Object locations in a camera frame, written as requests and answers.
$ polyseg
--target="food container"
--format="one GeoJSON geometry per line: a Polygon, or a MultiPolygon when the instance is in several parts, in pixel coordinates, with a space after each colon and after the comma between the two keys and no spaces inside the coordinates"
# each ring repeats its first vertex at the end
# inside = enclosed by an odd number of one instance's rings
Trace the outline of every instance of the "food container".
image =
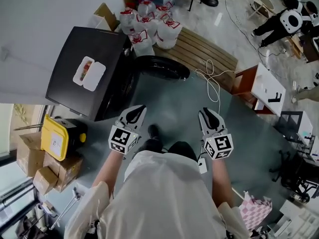
{"type": "Polygon", "coordinates": [[[76,70],[76,73],[73,77],[73,82],[80,86],[83,85],[83,87],[89,91],[95,91],[105,70],[105,65],[95,62],[93,58],[84,57],[78,69],[76,70]],[[88,62],[91,62],[91,65],[89,66],[87,72],[84,73],[85,65],[88,62]]]}
{"type": "Polygon", "coordinates": [[[51,119],[45,115],[41,149],[62,161],[67,152],[73,152],[84,144],[87,130],[87,126],[76,119],[51,119]]]}

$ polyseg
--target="yellow lid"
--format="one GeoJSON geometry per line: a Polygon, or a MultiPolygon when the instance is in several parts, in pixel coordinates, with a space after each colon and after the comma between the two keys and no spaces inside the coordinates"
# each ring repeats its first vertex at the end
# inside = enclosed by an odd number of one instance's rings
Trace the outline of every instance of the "yellow lid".
{"type": "Polygon", "coordinates": [[[55,159],[62,161],[66,157],[69,134],[67,129],[45,115],[41,134],[41,149],[55,159]]]}
{"type": "Polygon", "coordinates": [[[80,134],[80,142],[85,142],[86,140],[86,133],[80,134]]]}

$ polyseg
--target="black shoe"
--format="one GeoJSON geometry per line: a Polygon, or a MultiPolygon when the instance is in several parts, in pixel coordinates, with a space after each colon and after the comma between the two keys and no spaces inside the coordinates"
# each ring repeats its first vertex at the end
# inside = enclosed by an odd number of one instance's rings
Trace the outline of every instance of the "black shoe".
{"type": "Polygon", "coordinates": [[[267,45],[265,45],[265,43],[264,43],[264,40],[262,40],[261,41],[261,44],[260,44],[260,48],[264,48],[264,47],[266,47],[267,45]]]}
{"type": "Polygon", "coordinates": [[[150,125],[148,129],[149,135],[151,139],[160,139],[159,128],[156,125],[150,125]]]}

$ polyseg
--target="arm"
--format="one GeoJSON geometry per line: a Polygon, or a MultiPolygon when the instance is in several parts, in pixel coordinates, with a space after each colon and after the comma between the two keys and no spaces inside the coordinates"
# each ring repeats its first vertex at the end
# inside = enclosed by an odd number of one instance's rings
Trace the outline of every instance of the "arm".
{"type": "Polygon", "coordinates": [[[101,181],[106,182],[109,187],[110,197],[116,183],[116,178],[118,177],[118,173],[123,161],[123,156],[124,155],[122,153],[111,150],[110,155],[108,156],[100,172],[96,176],[92,187],[97,186],[101,181]]]}
{"type": "Polygon", "coordinates": [[[230,208],[234,207],[233,191],[224,160],[213,160],[213,192],[215,205],[219,207],[227,202],[230,208]]]}

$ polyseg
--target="small white sticker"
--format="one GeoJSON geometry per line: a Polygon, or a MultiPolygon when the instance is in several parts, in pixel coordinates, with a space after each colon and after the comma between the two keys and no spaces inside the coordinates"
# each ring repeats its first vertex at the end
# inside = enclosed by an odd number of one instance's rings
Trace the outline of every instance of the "small white sticker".
{"type": "Polygon", "coordinates": [[[51,133],[50,150],[58,157],[61,157],[62,142],[63,138],[60,135],[51,133]]]}

